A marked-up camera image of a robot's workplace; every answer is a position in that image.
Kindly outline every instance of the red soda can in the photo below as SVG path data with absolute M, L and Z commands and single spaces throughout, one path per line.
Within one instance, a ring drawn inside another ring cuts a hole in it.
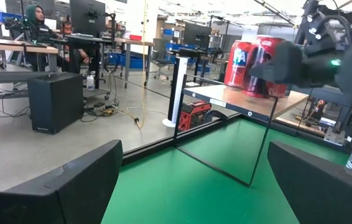
M 268 35 L 258 35 L 256 42 L 251 45 L 248 53 L 248 61 L 244 73 L 242 88 L 249 96 L 263 98 L 266 95 L 282 98 L 285 95 L 287 85 L 277 85 L 249 75 L 249 70 L 272 59 L 276 46 L 283 42 L 282 38 Z
M 230 50 L 227 70 L 225 75 L 225 84 L 235 87 L 242 87 L 243 78 L 248 60 L 248 52 L 251 43 L 236 40 Z

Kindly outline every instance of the cable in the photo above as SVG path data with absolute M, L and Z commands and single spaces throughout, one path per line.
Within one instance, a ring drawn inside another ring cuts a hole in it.
M 0 90 L 2 90 L 2 91 L 8 91 L 8 92 L 11 92 L 11 93 L 15 93 L 15 92 L 24 91 L 24 90 L 26 90 L 27 88 L 28 88 L 28 87 L 24 87 L 24 88 L 21 89 L 21 90 L 5 90 L 5 89 L 3 89 L 3 88 L 0 87 Z
M 143 109 L 143 110 L 147 110 L 147 111 L 151 111 L 151 112 L 155 112 L 155 113 L 160 113 L 160 114 L 168 115 L 168 113 L 166 113 L 166 112 L 156 111 L 156 110 L 152 110 L 152 109 L 148 109 L 148 108 L 143 108 L 143 107 L 138 107 L 138 106 L 132 106 L 132 107 L 127 107 L 127 108 L 126 108 L 127 111 L 129 111 L 129 109 Z
M 93 108 L 93 109 L 85 108 L 84 115 L 81 118 L 81 122 L 84 122 L 84 123 L 93 122 L 93 121 L 96 121 L 97 118 L 106 118 L 106 117 L 114 116 L 116 114 L 117 114 L 117 111 L 111 108 L 109 109 L 106 109 L 105 107 Z M 83 118 L 86 116 L 93 116 L 95 118 L 88 121 L 83 120 Z
M 295 30 L 296 30 L 296 28 L 294 28 L 294 34 L 292 35 L 292 40 L 291 41 L 295 40 Z
M 323 104 L 324 104 L 324 101 L 323 101 L 323 100 L 320 100 L 320 101 L 318 102 L 317 106 L 312 110 L 312 112 L 310 113 L 310 115 L 309 115 L 306 119 L 302 119 L 302 116 L 296 115 L 295 113 L 290 113 L 289 116 L 290 116 L 291 118 L 296 119 L 296 120 L 302 120 L 303 122 L 306 122 L 306 121 L 308 121 L 308 120 L 312 117 L 312 115 L 314 114 L 315 110 L 317 110 L 318 107 L 319 107 L 320 105 L 323 105 Z
M 142 86 L 144 86 L 145 82 L 146 82 L 146 55 L 144 53 L 145 50 L 145 39 L 146 39 L 146 9 L 147 9 L 147 0 L 144 0 L 144 10 L 143 10 L 143 35 L 142 35 L 142 46 L 143 46 L 143 74 L 142 74 Z M 117 106 L 115 106 L 116 110 L 118 113 L 121 114 L 127 114 L 129 115 L 133 121 L 135 122 L 135 124 L 137 125 L 137 127 L 139 129 L 142 129 L 144 126 L 144 123 L 146 122 L 146 94 L 145 94 L 145 88 L 142 88 L 142 105 L 143 105 L 143 120 L 142 123 L 140 123 L 140 120 L 138 117 L 134 116 L 132 113 L 130 113 L 129 111 L 121 111 L 118 109 Z
M 5 114 L 6 116 L 3 116 L 0 114 L 0 118 L 18 118 L 20 116 L 24 116 L 27 114 L 27 112 L 29 111 L 29 106 L 26 106 L 25 108 L 23 108 L 22 110 L 20 110 L 20 112 L 18 112 L 17 114 L 13 115 L 13 114 L 9 114 L 4 112 L 4 105 L 3 105 L 3 99 L 6 97 L 6 94 L 2 97 L 2 111 L 0 110 L 0 113 Z
M 342 17 L 342 16 L 336 16 L 336 15 L 330 15 L 330 16 L 326 16 L 319 24 L 318 27 L 321 27 L 324 23 L 328 22 L 329 20 L 334 19 L 336 21 L 339 21 L 339 23 L 343 26 L 343 28 L 345 28 L 345 36 L 346 39 L 348 41 L 348 45 L 352 46 L 352 34 L 351 34 L 351 28 L 350 28 L 350 24 L 349 21 Z
M 273 17 L 273 21 L 271 22 L 271 25 L 270 25 L 269 32 L 267 33 L 268 35 L 270 35 L 271 28 L 273 28 L 273 24 L 274 24 L 274 20 L 275 20 L 275 19 L 276 19 L 276 17 L 274 16 L 274 17 Z
M 336 1 L 335 1 L 335 0 L 331 0 L 331 1 L 333 1 L 333 3 L 335 3 L 335 6 L 336 6 L 336 9 L 335 9 L 335 10 L 337 10 L 337 11 L 338 11 L 338 15 L 340 16 L 340 11 L 339 11 L 338 4 L 336 3 Z

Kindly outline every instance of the small box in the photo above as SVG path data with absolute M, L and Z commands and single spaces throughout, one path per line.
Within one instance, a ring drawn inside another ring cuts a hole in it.
M 58 73 L 27 81 L 32 129 L 56 134 L 83 116 L 83 77 Z

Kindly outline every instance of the green surface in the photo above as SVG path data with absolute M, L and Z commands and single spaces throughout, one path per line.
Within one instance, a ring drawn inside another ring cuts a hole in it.
M 239 120 L 183 148 L 248 181 L 264 127 Z M 102 224 L 298 223 L 267 161 L 277 140 L 337 164 L 348 155 L 270 130 L 250 189 L 170 148 L 123 167 Z

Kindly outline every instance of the red power station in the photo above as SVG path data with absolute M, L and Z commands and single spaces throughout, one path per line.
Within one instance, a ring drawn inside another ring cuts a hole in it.
M 183 104 L 180 122 L 178 125 L 179 131 L 186 131 L 190 128 L 197 127 L 205 122 L 206 112 L 211 110 L 212 105 L 205 101 Z

